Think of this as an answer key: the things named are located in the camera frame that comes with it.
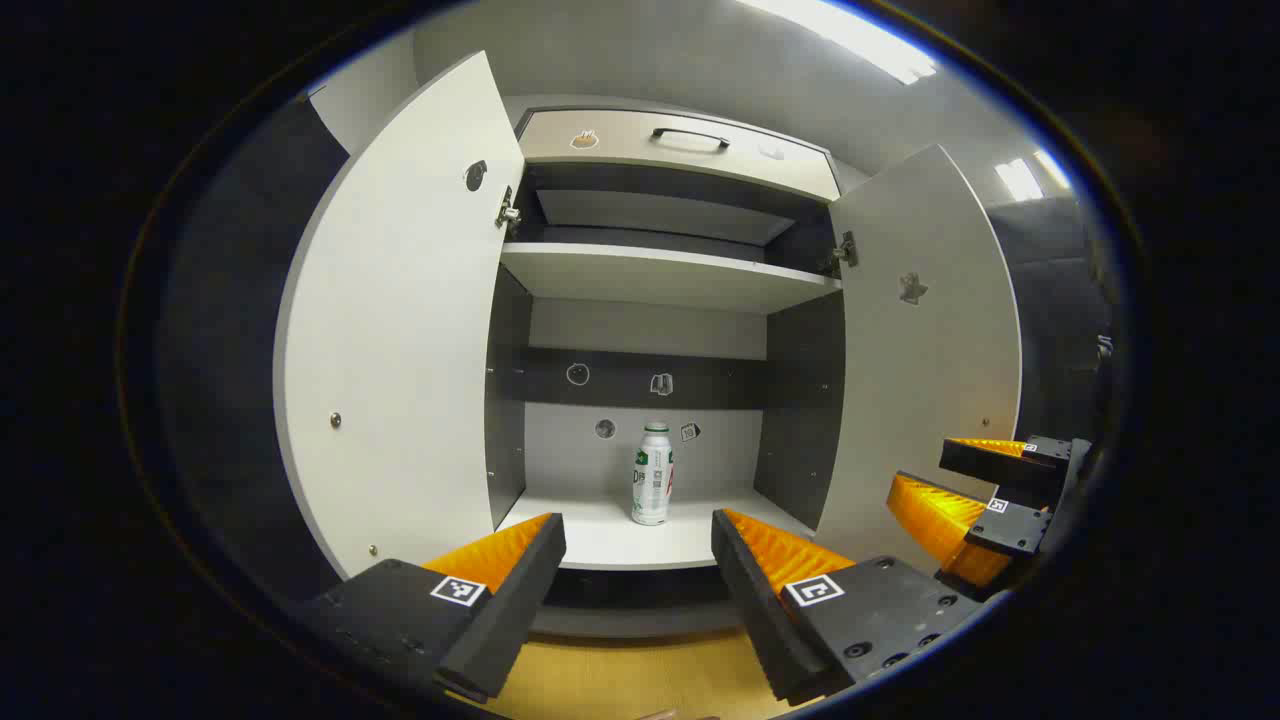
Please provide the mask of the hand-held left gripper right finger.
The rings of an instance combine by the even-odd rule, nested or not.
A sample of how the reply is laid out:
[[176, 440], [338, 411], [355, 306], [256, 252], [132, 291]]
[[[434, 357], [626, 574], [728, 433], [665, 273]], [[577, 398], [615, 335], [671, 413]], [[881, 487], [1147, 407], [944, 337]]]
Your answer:
[[777, 700], [797, 706], [887, 678], [983, 605], [895, 556], [854, 562], [718, 509], [710, 548]]

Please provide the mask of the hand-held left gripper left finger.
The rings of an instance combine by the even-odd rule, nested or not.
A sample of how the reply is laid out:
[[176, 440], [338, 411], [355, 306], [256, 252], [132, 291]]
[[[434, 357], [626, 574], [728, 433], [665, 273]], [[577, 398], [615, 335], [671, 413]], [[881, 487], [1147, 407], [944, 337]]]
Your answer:
[[440, 557], [384, 559], [303, 603], [314, 634], [396, 688], [477, 703], [506, 684], [566, 551], [544, 512]]

